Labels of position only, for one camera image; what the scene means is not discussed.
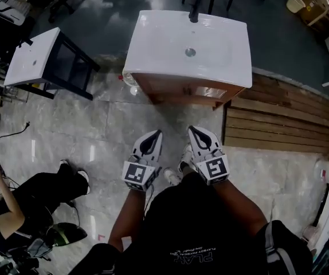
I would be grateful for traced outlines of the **person's white right shoe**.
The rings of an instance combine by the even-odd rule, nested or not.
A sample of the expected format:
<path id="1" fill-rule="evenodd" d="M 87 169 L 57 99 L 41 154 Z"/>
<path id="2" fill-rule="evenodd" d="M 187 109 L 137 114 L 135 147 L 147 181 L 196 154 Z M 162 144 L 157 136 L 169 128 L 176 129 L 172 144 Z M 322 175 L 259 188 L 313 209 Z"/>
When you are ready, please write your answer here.
<path id="1" fill-rule="evenodd" d="M 187 144 L 186 147 L 183 150 L 179 165 L 178 165 L 178 171 L 180 173 L 183 173 L 183 168 L 190 167 L 191 169 L 195 169 L 195 165 L 193 163 L 193 150 L 191 147 L 191 144 Z"/>

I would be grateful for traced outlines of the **dark frame vanity stand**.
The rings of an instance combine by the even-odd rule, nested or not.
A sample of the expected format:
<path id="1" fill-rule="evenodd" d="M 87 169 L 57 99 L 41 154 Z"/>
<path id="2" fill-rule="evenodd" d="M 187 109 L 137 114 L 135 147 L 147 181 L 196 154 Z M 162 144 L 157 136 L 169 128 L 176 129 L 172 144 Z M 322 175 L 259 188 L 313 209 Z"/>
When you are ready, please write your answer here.
<path id="1" fill-rule="evenodd" d="M 55 98 L 59 90 L 66 90 L 92 101 L 87 86 L 92 73 L 99 70 L 100 66 L 60 30 L 42 79 L 10 86 L 47 99 Z"/>

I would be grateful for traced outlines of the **person's right forearm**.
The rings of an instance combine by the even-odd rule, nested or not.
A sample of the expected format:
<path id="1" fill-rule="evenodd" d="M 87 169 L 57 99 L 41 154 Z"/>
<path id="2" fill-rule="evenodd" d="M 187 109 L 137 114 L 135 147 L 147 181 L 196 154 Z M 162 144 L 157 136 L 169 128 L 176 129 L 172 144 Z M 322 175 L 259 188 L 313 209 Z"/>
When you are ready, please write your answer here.
<path id="1" fill-rule="evenodd" d="M 258 205 L 229 180 L 216 183 L 213 187 L 228 212 L 250 236 L 255 236 L 268 223 Z"/>

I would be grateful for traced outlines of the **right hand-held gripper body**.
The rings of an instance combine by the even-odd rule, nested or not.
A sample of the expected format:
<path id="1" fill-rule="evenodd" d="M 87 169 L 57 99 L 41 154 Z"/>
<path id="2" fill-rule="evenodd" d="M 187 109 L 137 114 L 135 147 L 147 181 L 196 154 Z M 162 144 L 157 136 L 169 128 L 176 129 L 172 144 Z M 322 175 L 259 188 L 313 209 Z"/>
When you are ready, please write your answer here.
<path id="1" fill-rule="evenodd" d="M 229 177 L 228 158 L 220 148 L 195 158 L 194 164 L 208 186 L 226 181 Z"/>

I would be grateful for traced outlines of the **black glossy bag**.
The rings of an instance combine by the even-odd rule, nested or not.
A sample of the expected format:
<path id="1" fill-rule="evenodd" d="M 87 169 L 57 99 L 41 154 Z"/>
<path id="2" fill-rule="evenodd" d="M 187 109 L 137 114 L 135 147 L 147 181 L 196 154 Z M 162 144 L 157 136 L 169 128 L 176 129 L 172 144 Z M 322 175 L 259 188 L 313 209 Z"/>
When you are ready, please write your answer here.
<path id="1" fill-rule="evenodd" d="M 51 247 L 70 245 L 87 237 L 87 232 L 80 226 L 60 222 L 54 224 L 46 233 L 45 242 Z"/>

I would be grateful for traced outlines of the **person's left forearm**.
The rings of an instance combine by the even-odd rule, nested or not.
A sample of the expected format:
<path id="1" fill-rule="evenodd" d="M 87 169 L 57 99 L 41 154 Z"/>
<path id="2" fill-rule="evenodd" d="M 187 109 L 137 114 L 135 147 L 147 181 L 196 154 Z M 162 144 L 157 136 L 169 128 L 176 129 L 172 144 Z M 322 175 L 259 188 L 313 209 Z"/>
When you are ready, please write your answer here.
<path id="1" fill-rule="evenodd" d="M 124 205 L 113 225 L 108 244 L 121 253 L 144 253 L 153 228 L 144 217 L 146 193 L 130 189 Z"/>

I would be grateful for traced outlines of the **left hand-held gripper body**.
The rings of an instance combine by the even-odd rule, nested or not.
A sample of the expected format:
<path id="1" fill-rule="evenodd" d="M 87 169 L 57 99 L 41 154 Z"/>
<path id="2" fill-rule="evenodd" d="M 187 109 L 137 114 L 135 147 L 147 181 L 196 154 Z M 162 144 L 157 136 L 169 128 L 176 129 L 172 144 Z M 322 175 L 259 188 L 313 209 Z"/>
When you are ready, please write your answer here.
<path id="1" fill-rule="evenodd" d="M 133 190 L 146 192 L 158 177 L 162 167 L 158 162 L 131 154 L 124 162 L 122 181 Z"/>

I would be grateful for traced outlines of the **black faucet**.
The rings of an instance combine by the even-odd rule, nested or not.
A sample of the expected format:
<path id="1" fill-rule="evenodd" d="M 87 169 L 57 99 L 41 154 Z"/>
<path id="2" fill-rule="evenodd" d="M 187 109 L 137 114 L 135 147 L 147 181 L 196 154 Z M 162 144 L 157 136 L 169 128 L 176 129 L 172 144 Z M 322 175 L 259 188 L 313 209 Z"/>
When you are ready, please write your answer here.
<path id="1" fill-rule="evenodd" d="M 201 8 L 202 0 L 193 0 L 190 4 L 189 20 L 191 23 L 198 22 L 199 9 Z"/>

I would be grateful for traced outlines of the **wooden cabinet door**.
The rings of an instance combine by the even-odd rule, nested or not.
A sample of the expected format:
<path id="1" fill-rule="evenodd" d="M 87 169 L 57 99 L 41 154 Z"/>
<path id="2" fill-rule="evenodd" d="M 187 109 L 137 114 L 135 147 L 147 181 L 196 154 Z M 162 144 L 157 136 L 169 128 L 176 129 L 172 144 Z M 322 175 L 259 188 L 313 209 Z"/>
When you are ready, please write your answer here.
<path id="1" fill-rule="evenodd" d="M 186 80 L 161 74 L 134 73 L 133 77 L 154 104 L 167 101 L 169 95 L 183 96 L 182 87 L 188 86 Z"/>
<path id="2" fill-rule="evenodd" d="M 187 94 L 187 91 L 186 95 L 189 96 L 194 103 L 209 105 L 211 107 L 216 107 L 228 92 L 227 89 L 203 87 L 197 85 L 188 85 L 187 87 L 191 88 L 191 96 Z"/>

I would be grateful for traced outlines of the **clear bottle red cap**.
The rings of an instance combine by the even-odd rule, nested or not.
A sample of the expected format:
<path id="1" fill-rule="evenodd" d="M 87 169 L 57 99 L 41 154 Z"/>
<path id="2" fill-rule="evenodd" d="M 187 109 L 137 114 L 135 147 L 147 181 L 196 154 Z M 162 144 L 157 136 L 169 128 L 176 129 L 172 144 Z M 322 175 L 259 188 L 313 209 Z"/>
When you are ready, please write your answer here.
<path id="1" fill-rule="evenodd" d="M 129 87 L 137 88 L 139 84 L 136 82 L 136 80 L 133 78 L 131 73 L 122 72 L 122 74 L 119 76 L 119 78 L 127 84 Z"/>

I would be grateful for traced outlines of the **wooden cabinet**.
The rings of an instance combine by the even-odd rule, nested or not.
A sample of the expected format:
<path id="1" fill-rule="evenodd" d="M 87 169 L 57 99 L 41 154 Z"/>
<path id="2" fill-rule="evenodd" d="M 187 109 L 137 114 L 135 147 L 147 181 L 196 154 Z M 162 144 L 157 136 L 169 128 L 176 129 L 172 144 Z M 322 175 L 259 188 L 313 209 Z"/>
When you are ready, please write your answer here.
<path id="1" fill-rule="evenodd" d="M 194 77 L 184 77 L 184 76 L 171 76 L 171 75 L 165 75 L 172 78 L 178 78 L 181 80 L 186 80 L 188 82 L 188 85 L 197 85 L 197 86 L 203 86 L 203 87 L 212 87 L 212 88 L 219 88 L 219 89 L 227 89 L 227 94 L 222 98 L 221 102 L 217 104 L 216 107 L 212 107 L 213 110 L 216 110 L 217 108 L 221 107 L 222 105 L 229 102 L 232 98 L 236 97 L 238 94 L 240 94 L 244 88 L 240 87 L 236 84 L 228 84 L 224 82 L 214 81 L 214 80 L 207 80 L 207 79 L 201 79 L 201 78 L 194 78 Z M 162 101 L 160 103 L 171 103 L 171 104 L 196 104 L 192 101 L 192 99 L 187 95 L 172 95 L 168 96 L 167 101 Z"/>

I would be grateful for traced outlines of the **cardboard box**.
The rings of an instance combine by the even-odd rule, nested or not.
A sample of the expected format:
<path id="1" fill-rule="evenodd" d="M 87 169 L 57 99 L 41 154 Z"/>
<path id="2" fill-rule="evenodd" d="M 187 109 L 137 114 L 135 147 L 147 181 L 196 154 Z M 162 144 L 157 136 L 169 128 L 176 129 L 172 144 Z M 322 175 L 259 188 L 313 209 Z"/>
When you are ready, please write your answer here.
<path id="1" fill-rule="evenodd" d="M 327 0 L 302 0 L 305 7 L 297 16 L 318 33 L 329 33 L 329 4 Z"/>

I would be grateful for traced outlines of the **cream waste bin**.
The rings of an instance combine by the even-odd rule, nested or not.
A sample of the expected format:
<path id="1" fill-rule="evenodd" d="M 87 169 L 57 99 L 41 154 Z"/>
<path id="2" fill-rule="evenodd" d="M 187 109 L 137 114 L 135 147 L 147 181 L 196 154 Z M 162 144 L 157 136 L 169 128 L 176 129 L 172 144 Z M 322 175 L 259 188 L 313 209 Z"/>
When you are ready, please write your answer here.
<path id="1" fill-rule="evenodd" d="M 286 7 L 291 12 L 296 14 L 301 9 L 305 8 L 303 0 L 287 0 Z"/>

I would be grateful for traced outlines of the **person's white shoe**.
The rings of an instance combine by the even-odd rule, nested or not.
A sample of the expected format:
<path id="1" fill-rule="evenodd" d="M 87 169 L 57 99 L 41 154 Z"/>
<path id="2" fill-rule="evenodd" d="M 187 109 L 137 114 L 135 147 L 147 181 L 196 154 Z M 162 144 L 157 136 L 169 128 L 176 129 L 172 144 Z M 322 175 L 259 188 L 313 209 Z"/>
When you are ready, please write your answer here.
<path id="1" fill-rule="evenodd" d="M 191 147 L 191 144 L 187 144 L 186 147 L 183 150 L 179 165 L 178 165 L 178 171 L 180 173 L 183 173 L 183 168 L 190 167 L 191 169 L 195 169 L 195 165 L 193 163 L 193 150 Z"/>
<path id="2" fill-rule="evenodd" d="M 171 186 L 177 186 L 182 181 L 182 178 L 171 168 L 165 168 L 163 170 L 163 176 Z"/>

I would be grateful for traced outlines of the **wooden slat platform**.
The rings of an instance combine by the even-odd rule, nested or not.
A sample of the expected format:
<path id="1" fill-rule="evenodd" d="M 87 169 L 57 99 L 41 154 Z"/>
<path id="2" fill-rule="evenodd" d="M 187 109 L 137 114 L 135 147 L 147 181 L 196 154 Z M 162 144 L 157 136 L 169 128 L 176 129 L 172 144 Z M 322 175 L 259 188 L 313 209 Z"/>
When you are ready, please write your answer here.
<path id="1" fill-rule="evenodd" d="M 329 99 L 261 74 L 224 108 L 230 147 L 329 153 Z"/>

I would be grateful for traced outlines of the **white sink basin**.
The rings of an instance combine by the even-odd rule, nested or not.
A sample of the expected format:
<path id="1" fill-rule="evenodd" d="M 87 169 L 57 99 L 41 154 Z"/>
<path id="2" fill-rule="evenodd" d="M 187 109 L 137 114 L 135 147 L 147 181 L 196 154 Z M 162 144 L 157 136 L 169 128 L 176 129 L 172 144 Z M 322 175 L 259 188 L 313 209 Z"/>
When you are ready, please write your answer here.
<path id="1" fill-rule="evenodd" d="M 46 63 L 54 47 L 60 28 L 56 27 L 16 47 L 4 84 L 6 86 L 32 83 L 42 79 Z"/>
<path id="2" fill-rule="evenodd" d="M 185 55 L 187 48 L 196 51 Z M 123 72 L 194 77 L 243 88 L 252 86 L 252 63 L 244 22 L 185 11 L 142 10 Z"/>

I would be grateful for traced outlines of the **person's black shirt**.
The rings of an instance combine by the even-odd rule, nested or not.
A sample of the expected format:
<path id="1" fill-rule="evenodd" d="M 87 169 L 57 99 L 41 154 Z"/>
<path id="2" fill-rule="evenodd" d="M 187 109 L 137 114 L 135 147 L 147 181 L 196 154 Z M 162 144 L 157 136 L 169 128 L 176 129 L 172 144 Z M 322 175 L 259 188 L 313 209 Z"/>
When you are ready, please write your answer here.
<path id="1" fill-rule="evenodd" d="M 250 236 L 213 186 L 183 169 L 179 185 L 160 192 L 144 217 L 153 228 L 144 253 L 95 245 L 82 275 L 311 275 L 312 254 L 279 220 Z"/>

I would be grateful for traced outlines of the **person's white left shoe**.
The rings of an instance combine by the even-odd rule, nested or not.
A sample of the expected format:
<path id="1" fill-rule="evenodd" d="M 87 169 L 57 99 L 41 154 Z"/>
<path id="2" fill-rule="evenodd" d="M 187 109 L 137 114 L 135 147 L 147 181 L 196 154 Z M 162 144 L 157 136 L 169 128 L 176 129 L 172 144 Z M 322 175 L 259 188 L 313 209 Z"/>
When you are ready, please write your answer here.
<path id="1" fill-rule="evenodd" d="M 163 176 L 171 186 L 177 186 L 182 181 L 182 178 L 171 168 L 165 168 L 163 170 Z"/>

